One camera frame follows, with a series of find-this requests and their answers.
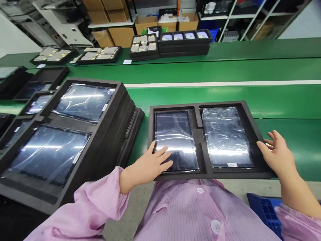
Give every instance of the blue bin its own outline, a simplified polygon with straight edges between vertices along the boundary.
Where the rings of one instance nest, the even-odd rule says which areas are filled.
[[[281,198],[262,197],[254,193],[248,193],[247,199],[251,209],[259,216],[265,225],[267,225],[281,240],[281,222],[274,211],[282,203]]]
[[[215,42],[215,38],[216,38],[216,35],[217,35],[217,33],[219,32],[219,30],[220,30],[219,28],[218,28],[218,29],[210,29],[210,30],[209,30],[210,34],[211,34],[212,37],[213,37],[212,43]]]

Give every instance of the right hand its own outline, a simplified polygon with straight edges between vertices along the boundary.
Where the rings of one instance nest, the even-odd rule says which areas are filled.
[[[266,163],[279,178],[296,174],[294,155],[288,149],[284,138],[276,130],[268,132],[267,135],[272,139],[264,139],[268,146],[263,142],[257,142]]]

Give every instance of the white stripe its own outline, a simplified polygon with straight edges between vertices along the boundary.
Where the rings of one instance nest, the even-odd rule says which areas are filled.
[[[209,86],[247,86],[247,85],[313,85],[321,80],[277,80],[277,81],[234,81],[234,82],[199,82],[199,83],[151,83],[125,84],[126,88],[162,88],[162,87],[209,87]]]

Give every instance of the brown cardboard box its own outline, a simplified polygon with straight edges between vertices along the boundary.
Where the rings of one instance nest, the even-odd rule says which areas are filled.
[[[107,11],[124,9],[126,5],[122,0],[103,0],[103,3]]]
[[[143,29],[147,29],[148,27],[153,26],[157,26],[157,16],[137,17],[135,22],[135,27],[138,35],[141,35]]]
[[[116,46],[123,48],[131,47],[131,40],[134,36],[134,29],[132,27],[109,28],[111,37]]]
[[[189,17],[189,22],[179,22],[178,23],[178,31],[189,31],[196,30],[198,25],[198,16],[196,13],[182,13],[180,14],[184,17]]]
[[[88,12],[105,10],[101,0],[83,0]]]
[[[109,23],[109,19],[105,10],[88,12],[88,14],[93,24]]]
[[[167,32],[175,32],[176,31],[176,24],[177,22],[167,22],[167,23],[158,23],[158,26],[162,28],[168,28]]]
[[[92,31],[92,34],[99,43],[100,47],[105,48],[115,46],[113,39],[111,38],[107,29],[102,31]]]
[[[256,25],[254,26],[252,31],[248,34],[248,38],[249,39],[251,39],[252,36],[255,34],[255,32],[259,29],[259,27],[261,26],[261,23],[262,23],[261,20],[259,20],[256,23]],[[264,39],[273,28],[274,28],[274,23],[271,22],[271,21],[266,21],[265,24],[260,29],[260,31],[256,34],[256,36],[254,37],[253,40],[262,40],[262,39]]]

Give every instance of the hand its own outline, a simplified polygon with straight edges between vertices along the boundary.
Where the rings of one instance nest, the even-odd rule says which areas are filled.
[[[268,145],[258,141],[257,146],[269,167],[275,171],[279,178],[297,174],[294,156],[288,149],[284,138],[276,130],[273,130],[272,133],[268,132],[267,135],[273,141],[264,139]]]
[[[153,181],[163,171],[173,165],[173,161],[162,164],[170,157],[172,152],[166,152],[168,147],[163,147],[153,154],[155,141],[134,164],[126,167],[119,177],[120,192],[127,194],[134,186]]]

